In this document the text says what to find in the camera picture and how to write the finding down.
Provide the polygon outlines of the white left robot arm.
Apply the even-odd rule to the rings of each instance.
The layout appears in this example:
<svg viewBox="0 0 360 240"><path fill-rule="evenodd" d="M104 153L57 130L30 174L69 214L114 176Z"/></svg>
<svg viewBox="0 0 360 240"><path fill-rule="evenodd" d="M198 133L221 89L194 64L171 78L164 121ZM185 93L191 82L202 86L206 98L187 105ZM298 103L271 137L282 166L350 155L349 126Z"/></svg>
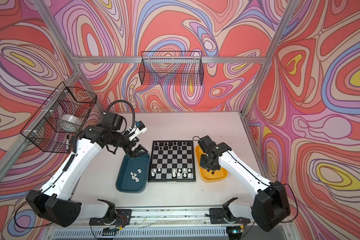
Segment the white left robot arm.
<svg viewBox="0 0 360 240"><path fill-rule="evenodd" d="M71 196L89 163L104 147L122 148L132 159L146 153L146 149L137 144L137 136L146 130L143 122L139 121L124 134L111 128L89 126L73 136L73 149L63 165L40 190L31 190L26 196L36 216L61 227L83 219L113 225L117 218L114 203L106 200L80 203L72 200Z"/></svg>

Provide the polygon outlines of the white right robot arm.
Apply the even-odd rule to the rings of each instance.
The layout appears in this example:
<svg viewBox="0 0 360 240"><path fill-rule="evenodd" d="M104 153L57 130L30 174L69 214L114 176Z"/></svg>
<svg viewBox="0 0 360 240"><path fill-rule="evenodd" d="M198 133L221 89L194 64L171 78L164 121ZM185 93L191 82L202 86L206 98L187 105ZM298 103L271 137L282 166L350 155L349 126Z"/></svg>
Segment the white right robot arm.
<svg viewBox="0 0 360 240"><path fill-rule="evenodd" d="M227 222L245 218L270 232L291 213L285 185L271 182L244 163L226 143L216 144L209 136L198 140L203 151L200 166L209 171L221 168L233 175L254 198L251 204L235 203L233 197L222 205Z"/></svg>

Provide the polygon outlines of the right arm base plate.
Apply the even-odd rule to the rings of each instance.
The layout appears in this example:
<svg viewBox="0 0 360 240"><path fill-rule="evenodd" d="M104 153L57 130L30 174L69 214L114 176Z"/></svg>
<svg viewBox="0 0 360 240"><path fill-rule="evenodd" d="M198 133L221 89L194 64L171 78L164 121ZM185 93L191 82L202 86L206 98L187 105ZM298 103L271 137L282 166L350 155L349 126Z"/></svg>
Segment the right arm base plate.
<svg viewBox="0 0 360 240"><path fill-rule="evenodd" d="M251 222L250 219L236 218L225 208L210 208L209 213L205 214L210 219L211 224L241 224L246 226Z"/></svg>

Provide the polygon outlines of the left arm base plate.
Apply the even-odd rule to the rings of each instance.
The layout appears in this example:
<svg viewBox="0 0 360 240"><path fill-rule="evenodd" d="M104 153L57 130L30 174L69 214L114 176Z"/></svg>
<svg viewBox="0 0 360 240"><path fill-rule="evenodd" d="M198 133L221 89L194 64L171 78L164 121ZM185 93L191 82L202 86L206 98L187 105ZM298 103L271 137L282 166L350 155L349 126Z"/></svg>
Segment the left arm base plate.
<svg viewBox="0 0 360 240"><path fill-rule="evenodd" d="M115 209L106 213L103 218L91 218L90 226L127 226L130 224L132 215L131 209Z"/></svg>

